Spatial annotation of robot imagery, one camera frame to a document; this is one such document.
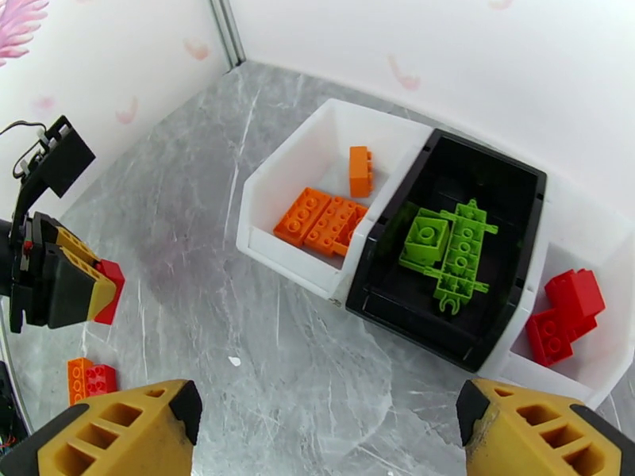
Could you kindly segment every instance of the green lego piece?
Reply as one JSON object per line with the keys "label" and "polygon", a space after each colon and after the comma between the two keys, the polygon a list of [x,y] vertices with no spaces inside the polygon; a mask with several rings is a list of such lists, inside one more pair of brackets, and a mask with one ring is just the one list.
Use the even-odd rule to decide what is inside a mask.
{"label": "green lego piece", "polygon": [[443,259],[449,236],[447,220],[415,217],[399,256],[399,264],[423,273],[424,267],[431,267]]}
{"label": "green lego piece", "polygon": [[419,217],[452,222],[441,268],[434,268],[434,261],[424,265],[408,264],[408,260],[404,263],[402,258],[405,258],[404,254],[408,253],[407,247],[404,247],[399,263],[429,277],[437,278],[437,287],[433,296],[439,300],[439,308],[444,312],[449,305],[452,315],[456,315],[461,306],[471,300],[475,291],[486,294],[489,290],[486,283],[476,281],[476,274],[479,271],[485,233],[496,234],[498,227],[486,223],[487,212],[477,207],[475,199],[470,200],[466,205],[457,203],[454,213],[445,210],[435,213],[428,209],[420,209]]}

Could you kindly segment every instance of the black wire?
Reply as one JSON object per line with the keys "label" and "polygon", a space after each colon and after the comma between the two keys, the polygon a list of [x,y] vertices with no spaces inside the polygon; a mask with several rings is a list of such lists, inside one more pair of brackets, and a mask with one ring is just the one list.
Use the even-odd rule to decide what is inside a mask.
{"label": "black wire", "polygon": [[[6,128],[4,128],[2,131],[0,131],[0,136],[2,136],[5,132],[9,131],[10,129],[16,128],[17,126],[28,126],[28,127],[33,127],[33,128],[37,128],[40,127],[42,128],[44,131],[46,131],[46,125],[44,123],[40,123],[38,121],[36,122],[30,122],[30,121],[24,121],[24,120],[18,120],[18,121],[14,121],[12,122],[10,125],[8,125]],[[15,164],[13,165],[13,177],[15,179],[20,179],[22,178],[22,176],[24,176],[25,172],[22,171],[20,173],[16,173],[16,168],[17,165],[20,164],[20,162],[40,143],[40,141],[36,141],[33,146],[31,146],[31,148],[29,148],[22,156],[20,156],[17,161],[15,162]]]}

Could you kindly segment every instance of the gray marble surface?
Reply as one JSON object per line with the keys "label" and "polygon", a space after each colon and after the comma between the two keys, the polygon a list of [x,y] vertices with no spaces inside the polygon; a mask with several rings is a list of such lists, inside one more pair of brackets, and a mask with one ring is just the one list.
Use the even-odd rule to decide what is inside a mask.
{"label": "gray marble surface", "polygon": [[[465,474],[454,403],[469,374],[306,292],[235,246],[245,179],[327,98],[389,102],[246,63],[157,125],[62,218],[127,284],[109,328],[9,334],[36,428],[67,406],[66,361],[121,388],[191,378],[193,474]],[[600,413],[635,436],[633,369]]]}

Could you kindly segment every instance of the pink feather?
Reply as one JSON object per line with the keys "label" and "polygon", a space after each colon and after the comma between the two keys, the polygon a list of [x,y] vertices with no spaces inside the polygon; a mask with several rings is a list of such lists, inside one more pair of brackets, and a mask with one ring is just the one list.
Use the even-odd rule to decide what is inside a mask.
{"label": "pink feather", "polygon": [[40,28],[46,17],[49,0],[0,0],[0,66],[9,58],[22,57],[29,50],[25,44]]}

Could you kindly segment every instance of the orange lego brick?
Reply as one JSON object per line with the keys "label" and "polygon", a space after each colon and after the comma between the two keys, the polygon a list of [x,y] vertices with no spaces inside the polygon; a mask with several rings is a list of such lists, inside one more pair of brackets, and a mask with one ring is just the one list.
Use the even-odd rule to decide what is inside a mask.
{"label": "orange lego brick", "polygon": [[88,397],[86,389],[86,369],[90,369],[93,363],[84,358],[68,361],[68,399],[70,405],[75,405]]}
{"label": "orange lego brick", "polygon": [[351,146],[348,164],[348,179],[351,183],[351,197],[368,198],[373,190],[372,153],[365,146]]}
{"label": "orange lego brick", "polygon": [[305,240],[305,245],[323,255],[346,256],[352,233],[368,208],[342,197],[333,197]]}
{"label": "orange lego brick", "polygon": [[330,195],[305,188],[275,226],[273,234],[295,247],[301,247],[330,201]]}

